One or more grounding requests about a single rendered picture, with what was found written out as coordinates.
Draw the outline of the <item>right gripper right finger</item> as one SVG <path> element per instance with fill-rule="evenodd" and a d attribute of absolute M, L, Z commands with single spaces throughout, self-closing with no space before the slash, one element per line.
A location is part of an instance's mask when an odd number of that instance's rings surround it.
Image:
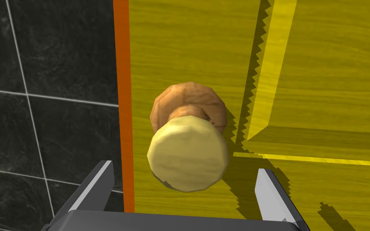
<path fill-rule="evenodd" d="M 309 231 L 305 220 L 270 169 L 258 169 L 255 195 L 263 220 L 288 222 L 292 231 Z"/>

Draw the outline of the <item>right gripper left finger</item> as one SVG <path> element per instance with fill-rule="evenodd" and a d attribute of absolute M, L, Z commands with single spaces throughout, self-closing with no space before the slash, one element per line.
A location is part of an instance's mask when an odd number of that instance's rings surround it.
<path fill-rule="evenodd" d="M 103 211 L 113 187 L 113 163 L 101 160 L 54 216 L 52 224 L 71 210 Z"/>

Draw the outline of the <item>cream and brown door knob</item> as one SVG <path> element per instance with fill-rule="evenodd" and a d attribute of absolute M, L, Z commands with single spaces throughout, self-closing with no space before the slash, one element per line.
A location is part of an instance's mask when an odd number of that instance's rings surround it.
<path fill-rule="evenodd" d="M 164 186 L 190 193 L 222 178 L 229 161 L 223 137 L 227 114 L 212 88 L 195 82 L 169 86 L 155 99 L 150 122 L 154 135 L 147 159 Z"/>

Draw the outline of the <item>yellow wooden door leaf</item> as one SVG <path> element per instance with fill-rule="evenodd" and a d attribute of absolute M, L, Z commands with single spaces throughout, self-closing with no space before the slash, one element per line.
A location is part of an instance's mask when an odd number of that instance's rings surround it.
<path fill-rule="evenodd" d="M 370 231 L 370 0 L 128 0 L 135 211 L 260 219 L 271 169 L 311 231 Z M 228 110 L 230 163 L 202 192 L 163 186 L 146 152 L 167 87 Z"/>

